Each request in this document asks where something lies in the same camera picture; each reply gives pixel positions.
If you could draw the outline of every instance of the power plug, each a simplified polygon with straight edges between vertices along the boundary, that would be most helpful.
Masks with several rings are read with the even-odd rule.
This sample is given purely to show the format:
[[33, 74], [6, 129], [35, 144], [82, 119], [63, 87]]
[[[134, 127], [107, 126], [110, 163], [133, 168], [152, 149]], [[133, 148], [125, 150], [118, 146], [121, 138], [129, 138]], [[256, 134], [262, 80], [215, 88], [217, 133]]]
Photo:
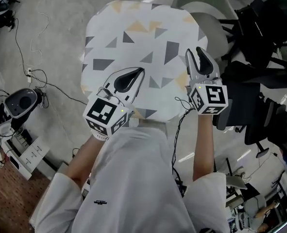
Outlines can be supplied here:
[[32, 77], [29, 77], [31, 76], [31, 72], [32, 72], [31, 68], [28, 68], [28, 83], [32, 83]]

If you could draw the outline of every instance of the shirt sleeve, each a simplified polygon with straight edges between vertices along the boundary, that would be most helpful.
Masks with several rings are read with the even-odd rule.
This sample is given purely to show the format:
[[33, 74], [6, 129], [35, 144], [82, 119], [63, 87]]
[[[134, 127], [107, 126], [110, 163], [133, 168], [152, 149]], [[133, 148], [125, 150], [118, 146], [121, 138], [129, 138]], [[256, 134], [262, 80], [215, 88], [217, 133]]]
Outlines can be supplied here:
[[70, 232], [82, 203], [78, 185], [68, 176], [56, 173], [40, 206], [35, 232]]
[[230, 232], [225, 212], [225, 174], [210, 173], [197, 179], [187, 188], [183, 199], [197, 232], [205, 228]]

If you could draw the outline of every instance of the tabletop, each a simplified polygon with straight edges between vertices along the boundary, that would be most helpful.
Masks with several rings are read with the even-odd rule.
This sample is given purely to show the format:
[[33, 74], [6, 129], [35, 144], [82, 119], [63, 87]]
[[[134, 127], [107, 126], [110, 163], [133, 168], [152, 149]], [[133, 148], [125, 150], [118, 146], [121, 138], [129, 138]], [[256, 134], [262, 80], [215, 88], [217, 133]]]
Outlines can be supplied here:
[[207, 48], [207, 37], [186, 10], [135, 1], [113, 1], [86, 29], [81, 88], [97, 92], [115, 71], [142, 67], [145, 78], [134, 100], [135, 117], [168, 122], [185, 112], [188, 100], [185, 53]]

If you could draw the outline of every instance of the table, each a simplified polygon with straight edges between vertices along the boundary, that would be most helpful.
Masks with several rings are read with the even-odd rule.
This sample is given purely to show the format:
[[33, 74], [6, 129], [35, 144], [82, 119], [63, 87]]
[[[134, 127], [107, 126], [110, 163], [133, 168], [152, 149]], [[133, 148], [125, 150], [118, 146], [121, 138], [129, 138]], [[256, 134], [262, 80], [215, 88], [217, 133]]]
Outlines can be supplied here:
[[168, 122], [185, 112], [175, 97], [188, 100], [185, 53], [207, 48], [207, 37], [186, 10], [166, 5], [113, 1], [86, 29], [81, 88], [97, 92], [115, 71], [142, 67], [146, 74], [134, 100], [136, 118]]

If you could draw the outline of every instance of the gray floor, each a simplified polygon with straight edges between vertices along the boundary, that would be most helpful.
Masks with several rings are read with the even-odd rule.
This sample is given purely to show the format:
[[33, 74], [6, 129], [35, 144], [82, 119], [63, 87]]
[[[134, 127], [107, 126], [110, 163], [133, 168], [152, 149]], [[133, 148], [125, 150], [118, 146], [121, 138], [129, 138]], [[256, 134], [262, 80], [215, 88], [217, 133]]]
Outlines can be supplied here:
[[[48, 81], [59, 86], [71, 97], [87, 101], [81, 91], [81, 56], [84, 53], [85, 28], [90, 18], [95, 15], [105, 4], [113, 0], [20, 0], [15, 4], [16, 17], [19, 19], [17, 40], [22, 49], [25, 64], [33, 65], [33, 69], [41, 68], [48, 75]], [[252, 0], [230, 0], [234, 9], [242, 7]], [[171, 4], [172, 0], [155, 0], [155, 3]], [[47, 29], [38, 34], [47, 25]], [[19, 50], [15, 43], [15, 30], [8, 32], [6, 28], [0, 30], [0, 71], [5, 79], [6, 91], [12, 93], [23, 87], [28, 87], [27, 78], [23, 75], [23, 67]], [[33, 39], [33, 50], [30, 44]], [[36, 76], [44, 79], [41, 72]], [[38, 85], [33, 80], [31, 87]], [[34, 136], [42, 136], [51, 150], [47, 154], [49, 160], [55, 165], [61, 161], [70, 162], [72, 148], [79, 148], [90, 136], [90, 131], [85, 124], [82, 113], [84, 105], [69, 100], [54, 87], [45, 88], [50, 106], [48, 109], [36, 108], [26, 123], [26, 129]], [[268, 90], [264, 92], [277, 102], [284, 99], [287, 105], [287, 89]], [[170, 145], [173, 146], [174, 136], [179, 119], [176, 118], [167, 124]], [[195, 112], [187, 116], [183, 123], [177, 148], [177, 160], [194, 151], [196, 144], [197, 116]], [[237, 134], [233, 128], [224, 132], [214, 129], [214, 142], [217, 167], [227, 171], [225, 158], [229, 157], [232, 168], [243, 165], [246, 168], [246, 177], [259, 167], [255, 159], [256, 146], [244, 145], [244, 133]], [[279, 153], [272, 143], [263, 141], [265, 147], [271, 152]], [[252, 151], [241, 161], [237, 159], [246, 151]], [[268, 158], [261, 169], [252, 176], [251, 183], [260, 192], [268, 193], [270, 183], [283, 169], [282, 163], [273, 155], [262, 157], [260, 163]], [[191, 182], [193, 158], [177, 162], [177, 169], [182, 178]]]

